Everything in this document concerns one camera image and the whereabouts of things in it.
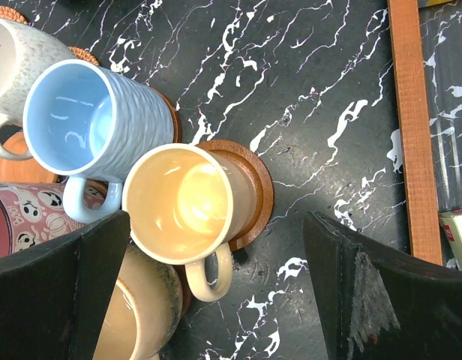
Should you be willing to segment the light blue mug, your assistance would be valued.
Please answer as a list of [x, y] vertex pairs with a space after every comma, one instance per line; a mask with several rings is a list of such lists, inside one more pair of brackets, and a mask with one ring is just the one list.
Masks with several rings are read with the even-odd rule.
[[76, 59], [37, 78], [22, 120], [34, 159], [67, 177], [66, 215], [84, 224], [119, 210], [132, 166], [174, 136], [170, 110], [153, 88]]

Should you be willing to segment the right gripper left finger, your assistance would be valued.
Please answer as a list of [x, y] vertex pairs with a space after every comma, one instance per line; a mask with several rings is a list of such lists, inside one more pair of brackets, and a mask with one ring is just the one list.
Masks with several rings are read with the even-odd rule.
[[0, 259], [0, 359], [91, 359], [128, 246], [116, 211]]

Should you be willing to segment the light orange wooden coaster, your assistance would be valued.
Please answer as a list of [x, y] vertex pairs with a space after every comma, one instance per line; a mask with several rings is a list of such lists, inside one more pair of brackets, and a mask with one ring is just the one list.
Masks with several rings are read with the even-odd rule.
[[[5, 143], [8, 151], [23, 153], [27, 150], [22, 132], [15, 133]], [[34, 158], [28, 160], [5, 160], [0, 158], [0, 182], [55, 183], [58, 176], [44, 169]]]

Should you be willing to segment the cream yellow mug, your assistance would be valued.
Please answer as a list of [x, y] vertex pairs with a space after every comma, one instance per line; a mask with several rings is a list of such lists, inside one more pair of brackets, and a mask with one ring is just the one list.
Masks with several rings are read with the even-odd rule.
[[229, 242], [251, 222], [257, 192], [235, 161], [175, 143], [133, 165], [122, 208], [134, 243], [155, 260], [184, 266], [194, 296], [214, 302], [232, 283]]

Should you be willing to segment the maroon tall mug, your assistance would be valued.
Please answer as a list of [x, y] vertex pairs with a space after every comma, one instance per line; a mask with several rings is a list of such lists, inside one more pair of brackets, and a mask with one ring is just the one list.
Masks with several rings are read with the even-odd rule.
[[63, 208], [61, 183], [0, 182], [0, 258], [81, 227]]

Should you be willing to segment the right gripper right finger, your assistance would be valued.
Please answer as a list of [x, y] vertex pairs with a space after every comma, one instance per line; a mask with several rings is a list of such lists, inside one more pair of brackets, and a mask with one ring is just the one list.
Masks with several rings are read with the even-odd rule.
[[330, 359], [462, 359], [462, 271], [316, 211], [302, 232]]

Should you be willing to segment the gold brown mug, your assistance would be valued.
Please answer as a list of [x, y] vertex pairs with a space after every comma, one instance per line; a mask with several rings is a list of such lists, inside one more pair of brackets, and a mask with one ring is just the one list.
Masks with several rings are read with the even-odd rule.
[[94, 359], [159, 359], [182, 314], [176, 270], [128, 245], [94, 351]]

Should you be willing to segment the ringed wooden coaster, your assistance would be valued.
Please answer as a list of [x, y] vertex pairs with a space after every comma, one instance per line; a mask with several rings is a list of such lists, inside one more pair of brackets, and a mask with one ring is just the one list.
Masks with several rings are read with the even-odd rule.
[[249, 148], [227, 139], [213, 139], [197, 145], [233, 161], [244, 171], [256, 192], [256, 209], [250, 223], [229, 241], [230, 250], [238, 251], [254, 241], [266, 228], [272, 215], [275, 191], [266, 165]]
[[173, 122], [173, 127], [174, 127], [174, 136], [173, 136], [173, 142], [174, 143], [180, 143], [182, 141], [182, 123], [179, 118], [179, 113], [176, 110], [175, 105], [169, 100], [168, 97], [166, 97], [164, 94], [162, 94], [160, 91], [156, 90], [153, 88], [155, 92], [157, 92], [165, 101], [166, 105], [169, 108], [169, 111], [172, 116], [172, 122]]

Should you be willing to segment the silver white mug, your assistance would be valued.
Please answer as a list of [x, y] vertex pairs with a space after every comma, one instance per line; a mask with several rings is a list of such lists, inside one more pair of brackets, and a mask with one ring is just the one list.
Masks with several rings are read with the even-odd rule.
[[[21, 127], [26, 97], [35, 80], [51, 65], [74, 58], [69, 47], [53, 36], [0, 18], [0, 129]], [[10, 152], [0, 141], [0, 158], [24, 161], [32, 155]]]

